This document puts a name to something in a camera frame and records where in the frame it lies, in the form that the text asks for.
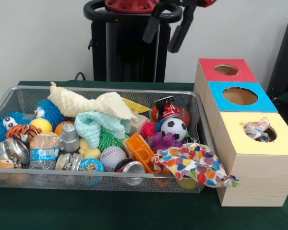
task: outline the green spiky ball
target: green spiky ball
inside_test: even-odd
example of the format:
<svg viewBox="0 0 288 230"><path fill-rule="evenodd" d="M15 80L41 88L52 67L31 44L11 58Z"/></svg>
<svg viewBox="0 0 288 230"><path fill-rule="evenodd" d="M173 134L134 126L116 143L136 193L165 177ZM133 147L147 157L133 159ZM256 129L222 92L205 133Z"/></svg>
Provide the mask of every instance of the green spiky ball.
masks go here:
<svg viewBox="0 0 288 230"><path fill-rule="evenodd" d="M106 131L101 131L98 148L101 152L110 146L117 146L122 149L124 148L123 142L128 138L129 136L125 134L125 139L119 140L113 136L113 134Z"/></svg>

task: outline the stacked wooden boxes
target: stacked wooden boxes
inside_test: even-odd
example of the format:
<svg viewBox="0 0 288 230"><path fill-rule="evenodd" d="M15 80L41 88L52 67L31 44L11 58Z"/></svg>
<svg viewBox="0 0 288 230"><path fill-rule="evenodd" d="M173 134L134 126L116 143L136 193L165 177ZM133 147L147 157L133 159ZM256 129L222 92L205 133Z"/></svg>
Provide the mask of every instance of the stacked wooden boxes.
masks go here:
<svg viewBox="0 0 288 230"><path fill-rule="evenodd" d="M202 99L216 153L236 188L218 189L222 206L282 206L288 195L288 126L243 59L199 59L194 91ZM248 137L248 122L270 121L272 141Z"/></svg>

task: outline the silver tin can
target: silver tin can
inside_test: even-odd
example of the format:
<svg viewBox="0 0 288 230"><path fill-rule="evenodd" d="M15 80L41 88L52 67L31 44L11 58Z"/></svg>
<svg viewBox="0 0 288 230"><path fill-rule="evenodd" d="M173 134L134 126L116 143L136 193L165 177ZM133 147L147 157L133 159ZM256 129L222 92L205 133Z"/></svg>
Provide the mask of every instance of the silver tin can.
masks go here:
<svg viewBox="0 0 288 230"><path fill-rule="evenodd" d="M72 156L72 167L71 170L72 171L78 171L79 170L79 166L81 164L81 161L83 159L83 156L79 153L74 153Z"/></svg>
<svg viewBox="0 0 288 230"><path fill-rule="evenodd" d="M0 142L0 161L8 160L9 158L12 158L12 155L9 149L7 148L6 143L2 141Z"/></svg>
<svg viewBox="0 0 288 230"><path fill-rule="evenodd" d="M4 143L6 143L11 155L20 160L21 163L28 164L30 162L30 152L20 140L8 138Z"/></svg>
<svg viewBox="0 0 288 230"><path fill-rule="evenodd" d="M56 170L67 170L68 164L72 161L70 153L61 154L56 163Z"/></svg>
<svg viewBox="0 0 288 230"><path fill-rule="evenodd" d="M124 173L146 173L145 167L142 165L139 161L131 161L128 164L126 164L122 172ZM122 177L122 181L125 184L136 186L139 185L142 181L142 177Z"/></svg>

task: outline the metal basket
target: metal basket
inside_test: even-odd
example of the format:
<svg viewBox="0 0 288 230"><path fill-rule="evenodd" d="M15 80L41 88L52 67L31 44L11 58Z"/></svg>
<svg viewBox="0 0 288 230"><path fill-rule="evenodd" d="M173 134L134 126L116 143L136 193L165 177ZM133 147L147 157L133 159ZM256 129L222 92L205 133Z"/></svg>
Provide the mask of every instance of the metal basket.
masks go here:
<svg viewBox="0 0 288 230"><path fill-rule="evenodd" d="M18 111L33 116L37 103L50 94L49 87L17 86L9 89L0 100L0 116ZM106 92L117 92L122 97L133 100L149 108L154 101L174 95L175 105L190 111L191 137L213 148L203 105L198 95L192 92L164 92L117 89L67 88L87 99L95 99ZM183 178L181 181L173 175L136 174L120 172L75 172L32 169L0 169L0 187L43 188L43 189L82 189L107 191L140 192L180 192L200 193L204 188L194 180Z"/></svg>

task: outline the blue label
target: blue label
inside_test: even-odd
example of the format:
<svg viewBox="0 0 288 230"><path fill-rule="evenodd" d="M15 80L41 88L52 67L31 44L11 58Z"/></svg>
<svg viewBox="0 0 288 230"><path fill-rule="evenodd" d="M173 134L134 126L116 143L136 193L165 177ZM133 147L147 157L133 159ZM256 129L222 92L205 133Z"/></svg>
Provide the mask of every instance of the blue label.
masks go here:
<svg viewBox="0 0 288 230"><path fill-rule="evenodd" d="M55 161L58 157L59 150L59 148L32 149L30 151L30 161Z"/></svg>

